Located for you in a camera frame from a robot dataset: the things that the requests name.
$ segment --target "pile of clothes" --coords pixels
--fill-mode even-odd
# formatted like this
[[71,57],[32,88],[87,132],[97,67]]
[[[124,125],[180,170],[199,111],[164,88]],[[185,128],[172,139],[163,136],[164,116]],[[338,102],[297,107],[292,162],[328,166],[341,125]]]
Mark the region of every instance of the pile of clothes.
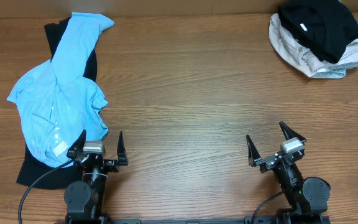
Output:
[[358,67],[358,24],[338,0],[292,0],[270,18],[277,53],[310,78],[343,78]]
[[[108,134],[99,115],[108,102],[95,82],[94,48],[101,33],[113,25],[101,14],[79,12],[45,25],[52,59],[23,75],[7,98],[17,106],[26,143],[17,183],[30,186],[67,162],[67,151],[84,129],[87,141],[100,141]],[[81,178],[82,172],[71,163],[34,187],[61,189]]]

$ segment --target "black garment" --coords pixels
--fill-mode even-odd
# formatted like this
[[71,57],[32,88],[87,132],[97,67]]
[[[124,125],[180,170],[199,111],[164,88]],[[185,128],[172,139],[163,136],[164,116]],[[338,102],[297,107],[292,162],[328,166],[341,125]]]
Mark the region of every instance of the black garment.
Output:
[[278,15],[282,26],[320,61],[338,63],[346,46],[358,38],[357,21],[338,0],[293,0],[280,6]]
[[[52,58],[55,55],[57,45],[59,44],[60,39],[62,39],[69,20],[70,18],[67,18],[60,21],[59,24],[47,24],[44,26],[50,52],[52,53]],[[96,74],[96,53],[93,50],[88,58],[88,61],[86,62],[84,77],[89,78],[95,82]],[[27,145],[25,145],[24,162],[22,164],[22,168],[20,169],[19,175],[17,176],[16,182],[18,184],[29,186],[41,175],[44,175],[52,169],[52,167],[47,166],[32,156],[29,148]],[[72,182],[81,179],[82,171],[77,170],[77,168],[74,166],[71,166],[52,172],[51,174],[45,176],[34,187],[38,189],[64,189]]]

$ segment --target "white tag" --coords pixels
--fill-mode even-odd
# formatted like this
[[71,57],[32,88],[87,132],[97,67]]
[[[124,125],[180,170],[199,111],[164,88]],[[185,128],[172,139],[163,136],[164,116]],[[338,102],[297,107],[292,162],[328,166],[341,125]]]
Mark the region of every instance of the white tag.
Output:
[[328,72],[329,69],[328,68],[320,68],[319,70],[317,70],[316,72]]
[[301,27],[304,31],[308,31],[308,29],[306,29],[305,25],[301,24]]
[[58,146],[56,146],[53,149],[53,153],[55,154],[55,156],[59,156],[61,153],[63,153],[64,151],[66,151],[66,149],[68,148],[66,141],[62,141]]

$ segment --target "light blue shirt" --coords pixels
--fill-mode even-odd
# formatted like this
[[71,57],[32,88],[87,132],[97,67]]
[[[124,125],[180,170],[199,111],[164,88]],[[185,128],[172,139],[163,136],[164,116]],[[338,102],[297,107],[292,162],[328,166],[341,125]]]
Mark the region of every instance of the light blue shirt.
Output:
[[99,35],[113,25],[101,14],[73,12],[53,60],[28,71],[7,98],[17,106],[31,154],[50,167],[68,161],[67,149],[82,130],[86,140],[108,133],[99,115],[108,102],[83,74]]

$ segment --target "clothing label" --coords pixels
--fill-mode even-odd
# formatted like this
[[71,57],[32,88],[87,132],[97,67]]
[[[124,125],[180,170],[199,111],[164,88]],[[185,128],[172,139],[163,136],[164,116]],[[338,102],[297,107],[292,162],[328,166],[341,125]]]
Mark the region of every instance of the clothing label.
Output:
[[304,31],[308,31],[308,29],[306,29],[305,25],[301,24],[301,27]]
[[66,143],[66,141],[62,141],[58,146],[56,146],[55,149],[53,149],[53,153],[55,154],[55,156],[59,156],[61,153],[63,153],[64,151],[66,151],[66,149],[68,148],[68,145]]
[[319,70],[317,70],[316,72],[328,72],[329,69],[328,68],[320,68]]

